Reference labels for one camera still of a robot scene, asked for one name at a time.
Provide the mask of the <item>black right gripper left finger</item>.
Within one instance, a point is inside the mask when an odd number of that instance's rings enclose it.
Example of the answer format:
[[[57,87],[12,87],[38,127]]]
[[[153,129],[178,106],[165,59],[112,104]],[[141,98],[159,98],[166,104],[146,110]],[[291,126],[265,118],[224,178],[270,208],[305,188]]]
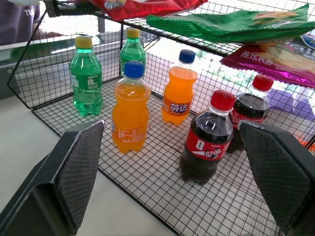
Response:
[[[104,120],[77,125],[38,162],[0,214],[2,236],[74,236],[95,184]]]

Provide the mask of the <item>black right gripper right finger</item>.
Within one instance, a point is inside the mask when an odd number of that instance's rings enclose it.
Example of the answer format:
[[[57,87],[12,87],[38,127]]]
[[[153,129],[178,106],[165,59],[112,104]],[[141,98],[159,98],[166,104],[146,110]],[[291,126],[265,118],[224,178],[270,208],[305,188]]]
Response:
[[[289,132],[242,120],[238,129],[251,171],[286,236],[315,234],[315,158]]]

